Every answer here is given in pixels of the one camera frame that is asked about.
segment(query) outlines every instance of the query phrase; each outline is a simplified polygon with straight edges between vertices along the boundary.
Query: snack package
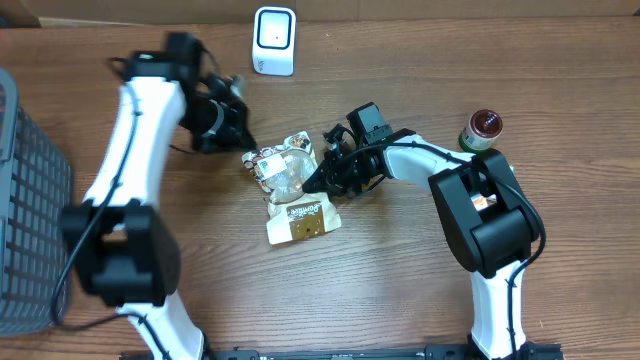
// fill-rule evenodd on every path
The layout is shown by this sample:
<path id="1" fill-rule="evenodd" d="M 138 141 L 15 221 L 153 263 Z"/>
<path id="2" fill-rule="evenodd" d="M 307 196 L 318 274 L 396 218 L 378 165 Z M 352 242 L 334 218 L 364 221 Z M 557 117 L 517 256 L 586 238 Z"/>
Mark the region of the snack package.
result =
<path id="1" fill-rule="evenodd" d="M 250 151 L 242 162 L 271 194 L 267 234 L 272 245 L 319 236 L 342 225 L 326 193 L 302 192 L 302 184 L 318 167 L 306 131 L 287 137 L 282 145 Z"/>

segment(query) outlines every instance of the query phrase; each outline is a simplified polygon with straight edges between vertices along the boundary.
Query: wooden table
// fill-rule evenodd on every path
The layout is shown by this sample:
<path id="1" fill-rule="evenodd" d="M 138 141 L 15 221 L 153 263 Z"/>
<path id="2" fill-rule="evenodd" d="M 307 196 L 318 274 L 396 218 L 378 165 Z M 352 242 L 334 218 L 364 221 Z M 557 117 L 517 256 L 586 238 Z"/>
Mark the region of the wooden table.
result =
<path id="1" fill-rule="evenodd" d="M 118 104 L 109 56 L 200 37 L 248 79 L 251 131 L 272 145 L 322 131 L 374 101 L 395 129 L 456 149 L 468 116 L 498 111 L 498 148 L 540 211 L 548 248 L 525 276 L 529 339 L 567 359 L 640 357 L 640 21 L 556 18 L 300 24 L 296 73 L 253 73 L 252 25 L 0 31 L 0 66 L 73 163 L 77 199 L 104 155 Z M 176 144 L 187 146 L 178 130 Z M 240 154 L 172 152 L 162 213 L 182 249 L 180 292 L 216 349 L 421 347 L 465 341 L 468 274 L 429 194 L 388 181 L 336 201 L 339 230 L 272 248 L 266 196 Z M 69 322 L 111 313 L 76 286 Z M 145 346 L 126 321 L 3 339 L 1 359 L 115 359 Z"/>

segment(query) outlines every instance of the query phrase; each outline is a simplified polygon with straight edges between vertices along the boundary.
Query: plastic crate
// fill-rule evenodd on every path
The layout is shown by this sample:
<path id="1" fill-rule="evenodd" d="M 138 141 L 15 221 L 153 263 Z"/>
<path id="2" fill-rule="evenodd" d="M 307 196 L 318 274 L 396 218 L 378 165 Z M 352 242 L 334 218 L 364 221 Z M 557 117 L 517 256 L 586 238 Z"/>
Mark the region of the plastic crate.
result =
<path id="1" fill-rule="evenodd" d="M 67 260 L 57 226 L 72 200 L 71 166 L 22 110 L 0 69 L 0 336 L 45 330 L 49 303 Z M 68 308 L 69 284 L 60 298 Z"/>

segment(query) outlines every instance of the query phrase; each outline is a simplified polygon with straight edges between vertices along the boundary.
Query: laundry basket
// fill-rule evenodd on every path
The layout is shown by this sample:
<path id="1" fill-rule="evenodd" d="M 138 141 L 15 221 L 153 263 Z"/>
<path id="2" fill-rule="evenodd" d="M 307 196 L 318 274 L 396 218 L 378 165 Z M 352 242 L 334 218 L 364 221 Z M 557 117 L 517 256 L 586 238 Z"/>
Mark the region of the laundry basket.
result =
<path id="1" fill-rule="evenodd" d="M 57 217 L 72 195 L 71 166 L 22 110 L 13 79 L 0 69 L 0 336 L 49 327 L 50 298 L 67 259 Z"/>

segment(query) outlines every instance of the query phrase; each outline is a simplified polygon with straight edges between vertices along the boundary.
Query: brown label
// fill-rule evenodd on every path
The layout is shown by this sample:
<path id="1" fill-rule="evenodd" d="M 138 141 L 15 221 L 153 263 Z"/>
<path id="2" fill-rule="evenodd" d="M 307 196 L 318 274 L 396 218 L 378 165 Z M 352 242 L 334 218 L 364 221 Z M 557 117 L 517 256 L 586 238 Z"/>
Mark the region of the brown label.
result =
<path id="1" fill-rule="evenodd" d="M 324 234 L 322 203 L 313 201 L 287 207 L 287 218 L 293 240 Z"/>

